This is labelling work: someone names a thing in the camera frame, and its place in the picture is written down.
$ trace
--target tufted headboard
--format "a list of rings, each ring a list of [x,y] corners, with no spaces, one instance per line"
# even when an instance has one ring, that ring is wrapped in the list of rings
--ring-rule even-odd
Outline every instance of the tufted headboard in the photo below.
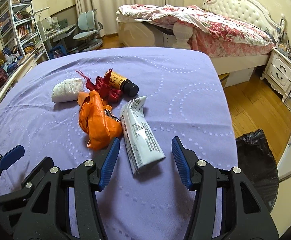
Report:
[[[278,24],[269,11],[256,0],[203,0],[203,8],[213,13],[250,23],[276,37]]]

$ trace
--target bookshelf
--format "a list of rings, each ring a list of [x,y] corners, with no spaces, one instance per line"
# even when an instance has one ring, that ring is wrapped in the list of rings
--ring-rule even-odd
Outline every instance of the bookshelf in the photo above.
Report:
[[[3,47],[17,46],[23,56],[36,50],[35,60],[45,61],[49,55],[42,42],[31,0],[0,0],[0,39]]]

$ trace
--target red and white floral blanket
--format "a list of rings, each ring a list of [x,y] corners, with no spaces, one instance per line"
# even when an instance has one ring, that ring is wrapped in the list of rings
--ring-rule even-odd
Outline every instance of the red and white floral blanket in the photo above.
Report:
[[[274,44],[262,30],[248,23],[214,14],[192,5],[124,5],[119,8],[120,22],[147,21],[173,29],[176,22],[194,28],[189,40],[192,50],[209,57],[250,56],[269,53]]]

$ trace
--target blue gripper pad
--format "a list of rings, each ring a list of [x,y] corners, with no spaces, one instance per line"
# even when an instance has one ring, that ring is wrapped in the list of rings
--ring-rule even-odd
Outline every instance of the blue gripper pad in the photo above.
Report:
[[[188,163],[183,155],[182,149],[183,148],[180,140],[180,144],[178,143],[177,139],[178,137],[175,137],[172,139],[171,148],[172,148],[172,154],[174,157],[174,161],[176,162],[179,176],[181,178],[182,184],[185,185],[187,189],[190,189],[192,187],[192,182],[190,179],[190,167],[188,166]]]
[[[14,147],[12,150],[7,152],[3,157],[0,159],[0,170],[7,170],[19,160],[21,157],[24,156],[24,148],[21,145]]]
[[[120,140],[116,138],[101,168],[100,172],[101,176],[99,181],[99,187],[101,188],[101,190],[103,190],[105,186],[109,184],[115,163],[119,155],[119,151],[120,151]]]

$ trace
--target desk chair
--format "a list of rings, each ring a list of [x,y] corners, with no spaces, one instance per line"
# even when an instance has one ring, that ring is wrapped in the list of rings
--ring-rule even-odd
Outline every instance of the desk chair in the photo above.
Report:
[[[93,11],[84,12],[79,16],[78,19],[78,26],[81,30],[87,31],[82,32],[73,37],[74,40],[77,41],[84,41],[87,40],[87,42],[76,50],[82,50],[82,52],[90,51],[98,49],[102,46],[103,41],[101,39],[97,39],[96,36],[99,34],[100,30],[103,29],[103,25],[101,23],[99,24],[99,28],[95,28],[95,18],[94,18],[94,12],[97,9]]]

